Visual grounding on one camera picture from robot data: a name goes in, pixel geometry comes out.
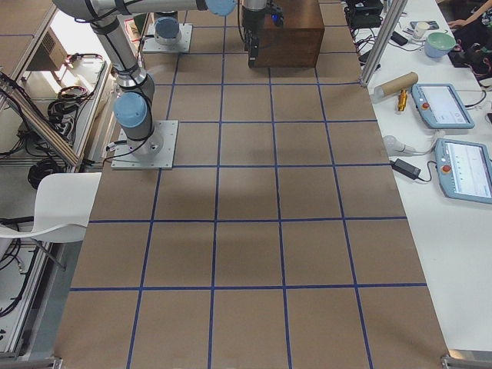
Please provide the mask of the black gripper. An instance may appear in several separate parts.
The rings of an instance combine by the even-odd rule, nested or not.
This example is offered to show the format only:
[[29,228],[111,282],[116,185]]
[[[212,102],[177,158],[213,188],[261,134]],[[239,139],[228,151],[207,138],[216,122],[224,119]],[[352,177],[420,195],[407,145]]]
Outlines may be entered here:
[[264,24],[264,9],[241,7],[241,25],[244,33],[244,49],[248,50],[248,67],[253,68],[259,52],[259,31]]

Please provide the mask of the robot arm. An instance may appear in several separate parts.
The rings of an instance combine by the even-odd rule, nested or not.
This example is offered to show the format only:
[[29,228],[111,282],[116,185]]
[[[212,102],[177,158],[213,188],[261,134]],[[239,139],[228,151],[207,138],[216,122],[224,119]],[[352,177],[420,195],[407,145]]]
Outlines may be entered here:
[[211,5],[206,1],[55,1],[54,4],[75,21],[91,26],[115,67],[117,82],[123,95],[143,107],[143,112],[137,114],[138,123],[133,128],[126,127],[123,119],[117,118],[126,134],[127,145],[133,150],[141,151],[154,134],[151,103],[155,85],[138,64],[118,16],[184,10],[205,11],[210,10]]

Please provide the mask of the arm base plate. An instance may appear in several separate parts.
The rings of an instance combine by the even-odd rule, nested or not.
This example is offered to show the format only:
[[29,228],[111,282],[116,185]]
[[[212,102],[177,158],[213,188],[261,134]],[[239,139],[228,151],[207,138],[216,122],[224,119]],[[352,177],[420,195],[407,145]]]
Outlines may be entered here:
[[116,158],[111,161],[115,170],[172,169],[179,121],[154,121],[153,135],[140,147],[140,143],[128,140],[121,128],[118,139],[125,141],[115,149]]
[[164,38],[155,31],[155,24],[151,23],[145,35],[142,51],[147,54],[189,53],[192,30],[193,25],[190,23],[179,24],[179,31],[174,38]]

